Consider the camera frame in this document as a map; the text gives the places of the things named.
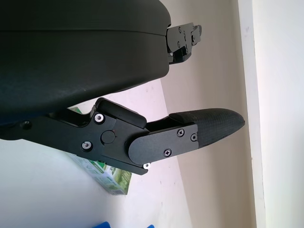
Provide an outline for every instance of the silver screw head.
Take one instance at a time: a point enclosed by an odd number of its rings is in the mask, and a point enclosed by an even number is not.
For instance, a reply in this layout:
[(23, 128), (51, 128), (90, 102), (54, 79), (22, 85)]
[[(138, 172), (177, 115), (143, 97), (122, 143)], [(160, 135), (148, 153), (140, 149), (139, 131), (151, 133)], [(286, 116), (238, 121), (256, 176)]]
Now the silver screw head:
[(195, 142), (198, 140), (198, 136), (196, 134), (191, 135), (191, 141)]
[(89, 141), (85, 141), (81, 144), (82, 149), (84, 149), (85, 151), (88, 151), (92, 148), (92, 143)]
[(144, 168), (145, 170), (150, 169), (150, 167), (151, 167), (151, 163), (147, 163), (147, 164), (144, 164), (144, 165), (143, 165), (143, 168)]
[(97, 123), (101, 123), (103, 120), (104, 120), (104, 115), (98, 113), (94, 116), (94, 120), (97, 122)]
[(177, 131), (177, 136), (178, 136), (178, 137), (183, 137), (184, 134), (185, 134), (184, 129), (179, 129), (179, 130)]
[(172, 154), (172, 151), (170, 149), (166, 149), (164, 152), (163, 152), (163, 155), (167, 158), (167, 157), (170, 157)]

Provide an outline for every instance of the cardboard box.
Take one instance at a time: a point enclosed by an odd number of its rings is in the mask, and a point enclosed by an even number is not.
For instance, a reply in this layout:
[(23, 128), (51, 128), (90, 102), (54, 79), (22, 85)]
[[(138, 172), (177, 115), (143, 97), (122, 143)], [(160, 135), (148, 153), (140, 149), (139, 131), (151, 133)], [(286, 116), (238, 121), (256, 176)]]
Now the cardboard box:
[(112, 195), (127, 195), (132, 174), (98, 161), (67, 153), (78, 165)]

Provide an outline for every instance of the white floor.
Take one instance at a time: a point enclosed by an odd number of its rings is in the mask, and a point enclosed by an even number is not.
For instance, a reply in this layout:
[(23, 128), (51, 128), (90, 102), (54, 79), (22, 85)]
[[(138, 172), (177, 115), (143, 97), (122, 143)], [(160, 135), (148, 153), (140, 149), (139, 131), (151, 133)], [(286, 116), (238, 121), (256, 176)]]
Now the white floor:
[[(167, 116), (160, 80), (106, 97), (148, 122)], [(109, 195), (65, 153), (32, 142), (0, 140), (0, 161), (0, 228), (192, 227), (176, 157), (133, 175), (128, 196)]]

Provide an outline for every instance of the black metal bracket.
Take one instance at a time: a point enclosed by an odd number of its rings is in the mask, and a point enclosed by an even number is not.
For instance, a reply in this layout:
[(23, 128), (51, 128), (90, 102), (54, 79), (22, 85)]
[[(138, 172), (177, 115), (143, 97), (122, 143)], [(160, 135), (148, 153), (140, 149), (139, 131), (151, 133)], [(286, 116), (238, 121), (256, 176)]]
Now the black metal bracket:
[(0, 128), (0, 138), (25, 139), (137, 174), (146, 163), (197, 149), (196, 124), (169, 117), (152, 123), (116, 103), (98, 99), (92, 111), (63, 110)]
[(169, 64), (186, 61), (192, 52), (192, 47), (200, 42), (202, 28), (193, 23), (167, 29), (167, 50)]

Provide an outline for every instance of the screw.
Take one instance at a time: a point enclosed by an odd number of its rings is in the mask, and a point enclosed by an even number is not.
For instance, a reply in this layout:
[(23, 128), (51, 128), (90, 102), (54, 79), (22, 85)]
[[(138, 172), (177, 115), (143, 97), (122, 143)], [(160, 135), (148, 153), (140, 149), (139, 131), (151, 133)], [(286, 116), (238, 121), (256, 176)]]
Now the screw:
[(104, 120), (104, 116), (102, 114), (98, 113), (94, 116), (94, 119), (97, 123), (101, 123)]
[(92, 143), (89, 141), (85, 141), (81, 144), (81, 148), (86, 152), (89, 152), (92, 149), (92, 146)]
[(163, 152), (163, 155), (168, 158), (170, 157), (170, 155), (172, 154), (172, 151), (170, 149), (166, 149), (164, 152)]
[(183, 137), (184, 134), (185, 134), (184, 129), (179, 129), (179, 130), (177, 131), (177, 136), (178, 136), (178, 137)]
[(193, 134), (193, 135), (191, 136), (191, 141), (195, 142), (195, 141), (197, 141), (197, 140), (198, 140), (198, 136), (197, 136), (196, 134)]
[(23, 129), (23, 130), (29, 130), (32, 128), (32, 123), (30, 121), (23, 121), (21, 124), (20, 124), (20, 127)]
[(143, 165), (143, 168), (144, 168), (145, 170), (150, 169), (150, 167), (151, 167), (151, 164), (150, 164), (150, 163), (147, 163), (147, 164), (144, 164), (144, 165)]

